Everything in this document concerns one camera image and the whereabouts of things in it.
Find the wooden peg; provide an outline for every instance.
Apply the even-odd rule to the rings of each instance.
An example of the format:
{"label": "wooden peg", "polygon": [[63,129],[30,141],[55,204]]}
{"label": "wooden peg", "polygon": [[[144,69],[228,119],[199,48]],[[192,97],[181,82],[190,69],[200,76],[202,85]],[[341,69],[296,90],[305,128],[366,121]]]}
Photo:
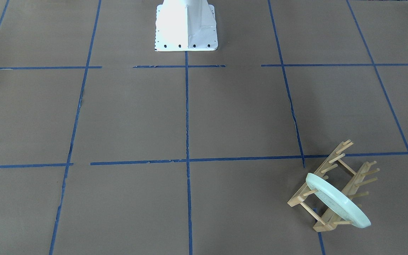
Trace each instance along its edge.
{"label": "wooden peg", "polygon": [[355,187],[360,187],[360,186],[362,186],[364,184],[368,184],[368,183],[371,183],[373,181],[377,181],[377,177],[371,178],[371,179],[369,179],[367,181],[359,182],[359,183],[355,184]]}
{"label": "wooden peg", "polygon": [[377,164],[377,161],[372,161],[371,163],[368,162],[368,166],[371,167],[372,165]]}
{"label": "wooden peg", "polygon": [[354,197],[362,197],[362,196],[364,196],[364,195],[369,195],[369,192],[361,192],[361,193],[358,193],[358,194],[349,195],[349,196],[347,196],[347,197],[350,198],[350,199],[352,199],[352,198],[354,198]]}
{"label": "wooden peg", "polygon": [[305,208],[305,209],[308,211],[308,213],[310,213],[316,220],[318,220],[320,223],[322,223],[322,224],[324,224],[324,225],[326,224],[325,221],[323,221],[322,218],[321,218],[319,215],[317,215],[317,213],[315,213],[315,212],[313,211],[313,209],[311,209],[307,204],[305,204],[305,202],[301,202],[300,204],[301,204],[301,206],[303,206],[303,208]]}
{"label": "wooden peg", "polygon": [[352,224],[352,221],[335,221],[333,222],[335,225],[350,225]]}
{"label": "wooden peg", "polygon": [[344,146],[341,149],[337,150],[336,154],[340,154],[341,152],[343,152],[343,150],[349,148],[352,145],[353,145],[353,142],[348,143],[346,146]]}
{"label": "wooden peg", "polygon": [[342,158],[342,157],[344,157],[344,156],[345,156],[345,154],[342,153],[341,155],[337,156],[336,158],[330,160],[328,163],[333,164],[333,162],[337,161],[338,159],[340,159],[340,158]]}
{"label": "wooden peg", "polygon": [[380,169],[377,168],[377,169],[368,171],[366,173],[362,173],[361,176],[367,176],[367,175],[370,175],[370,174],[373,174],[373,173],[377,173],[378,171],[380,171]]}
{"label": "wooden peg", "polygon": [[344,161],[342,161],[341,159],[338,159],[338,162],[341,163],[341,165],[343,165],[345,168],[347,168],[347,170],[349,172],[351,172],[353,175],[356,175],[357,173],[350,167],[348,166]]}
{"label": "wooden peg", "polygon": [[338,164],[331,165],[328,168],[322,170],[321,173],[326,173],[326,172],[330,171],[331,169],[335,169],[336,167],[338,167]]}
{"label": "wooden peg", "polygon": [[316,192],[318,192],[318,190],[316,190],[316,189],[310,190],[309,192],[303,193],[303,196],[304,196],[304,197],[307,197],[307,196],[309,196],[309,195],[311,195],[311,194],[314,194],[314,193],[316,193]]}

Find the white object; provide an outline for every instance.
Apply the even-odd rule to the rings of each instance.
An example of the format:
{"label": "white object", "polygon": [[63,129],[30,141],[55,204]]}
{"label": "white object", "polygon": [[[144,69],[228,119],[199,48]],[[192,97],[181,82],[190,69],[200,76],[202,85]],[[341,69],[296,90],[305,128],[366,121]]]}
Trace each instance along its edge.
{"label": "white object", "polygon": [[306,184],[311,190],[316,189],[317,192],[314,194],[344,220],[352,221],[352,225],[358,228],[366,228],[371,225],[371,221],[358,206],[319,176],[308,173]]}
{"label": "white object", "polygon": [[157,6],[155,50],[216,50],[215,8],[207,0],[164,0]]}

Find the gray floor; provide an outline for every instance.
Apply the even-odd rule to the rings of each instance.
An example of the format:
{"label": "gray floor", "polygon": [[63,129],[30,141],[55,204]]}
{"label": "gray floor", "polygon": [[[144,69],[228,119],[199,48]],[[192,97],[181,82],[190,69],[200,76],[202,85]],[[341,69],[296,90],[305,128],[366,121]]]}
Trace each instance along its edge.
{"label": "gray floor", "polygon": [[[190,53],[160,3],[0,0],[0,254],[408,254],[408,1],[211,0]],[[287,201],[346,139],[372,226],[317,234]]]}

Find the metal object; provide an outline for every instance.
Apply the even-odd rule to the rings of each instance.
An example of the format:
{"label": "metal object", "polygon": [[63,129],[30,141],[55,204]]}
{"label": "metal object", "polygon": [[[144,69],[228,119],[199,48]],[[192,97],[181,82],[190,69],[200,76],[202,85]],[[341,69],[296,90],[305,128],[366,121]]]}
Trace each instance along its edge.
{"label": "metal object", "polygon": [[155,25],[156,51],[217,50],[215,8],[207,0],[164,0]]}

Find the light blue plate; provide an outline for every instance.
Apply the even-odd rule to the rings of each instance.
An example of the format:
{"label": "light blue plate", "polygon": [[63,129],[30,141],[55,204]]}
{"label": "light blue plate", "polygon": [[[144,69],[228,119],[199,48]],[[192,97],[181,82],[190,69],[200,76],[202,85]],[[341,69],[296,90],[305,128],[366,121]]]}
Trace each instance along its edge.
{"label": "light blue plate", "polygon": [[311,190],[318,190],[314,194],[345,221],[352,221],[352,225],[358,228],[366,228],[371,225],[371,221],[358,206],[324,179],[308,173],[306,184]]}

